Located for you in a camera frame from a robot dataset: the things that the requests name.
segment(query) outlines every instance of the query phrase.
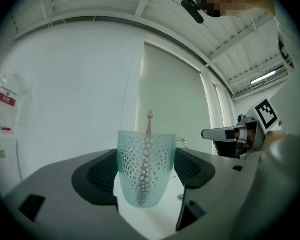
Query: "person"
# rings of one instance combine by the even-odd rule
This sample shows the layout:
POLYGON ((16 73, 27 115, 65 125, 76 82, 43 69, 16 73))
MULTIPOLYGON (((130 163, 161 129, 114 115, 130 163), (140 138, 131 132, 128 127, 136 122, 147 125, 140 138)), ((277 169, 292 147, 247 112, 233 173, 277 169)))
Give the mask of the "person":
MULTIPOLYGON (((290 72, 300 61, 300 34, 298 28, 278 0, 202 0, 213 6, 214 10, 225 11, 226 16, 237 15, 253 8, 263 9, 274 16, 278 24, 278 48, 283 64, 290 72)), ((262 151, 267 150, 272 143, 286 137, 285 131, 270 131, 266 135, 262 151)), ((247 141, 252 147, 255 141, 255 131, 248 131, 247 141)))

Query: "gray surface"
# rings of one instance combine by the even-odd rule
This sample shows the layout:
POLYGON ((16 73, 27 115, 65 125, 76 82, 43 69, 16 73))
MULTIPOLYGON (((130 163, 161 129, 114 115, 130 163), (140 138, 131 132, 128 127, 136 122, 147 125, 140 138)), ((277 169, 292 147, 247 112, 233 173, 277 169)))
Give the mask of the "gray surface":
MULTIPOLYGON (((169 239, 229 237, 258 166, 259 155, 246 161, 182 149, 215 167, 215 176, 201 189, 188 189, 186 200, 195 201, 205 216, 169 239), (234 166, 243 166, 241 172, 234 166)), ((81 198, 73 189, 71 177, 81 165, 109 152, 87 154, 48 165, 19 185, 4 200, 10 211, 41 239, 144 239, 119 215, 114 206, 97 206, 81 198), (29 195, 46 197, 35 223, 18 212, 29 195)))

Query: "plastic bag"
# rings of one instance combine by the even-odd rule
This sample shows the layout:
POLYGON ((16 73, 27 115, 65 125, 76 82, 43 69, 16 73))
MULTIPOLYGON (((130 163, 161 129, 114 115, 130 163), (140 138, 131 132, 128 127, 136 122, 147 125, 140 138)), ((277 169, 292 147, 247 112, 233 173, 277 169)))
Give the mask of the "plastic bag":
POLYGON ((0 129, 14 131, 18 104, 28 91, 25 79, 15 71, 7 72, 0 82, 0 129))

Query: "glass cup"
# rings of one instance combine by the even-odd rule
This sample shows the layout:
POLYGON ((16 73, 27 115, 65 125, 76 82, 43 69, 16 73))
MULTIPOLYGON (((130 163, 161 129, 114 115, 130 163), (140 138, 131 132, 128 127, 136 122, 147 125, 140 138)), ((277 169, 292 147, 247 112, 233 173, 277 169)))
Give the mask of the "glass cup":
POLYGON ((119 131, 118 170, 129 204, 149 208, 160 202, 174 167, 176 145, 176 135, 119 131))

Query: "ceiling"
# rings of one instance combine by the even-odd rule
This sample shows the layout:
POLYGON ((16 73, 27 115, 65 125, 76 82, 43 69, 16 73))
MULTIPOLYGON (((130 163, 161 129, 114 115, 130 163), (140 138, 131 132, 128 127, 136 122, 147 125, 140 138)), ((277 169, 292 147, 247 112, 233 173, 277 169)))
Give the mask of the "ceiling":
POLYGON ((111 17, 156 29, 201 57, 240 99, 275 86, 289 75, 278 49, 277 23, 261 9, 240 16, 211 18, 197 24, 182 0, 20 0, 11 10, 15 39, 82 17, 111 17), (250 81, 274 69, 271 79, 250 81))

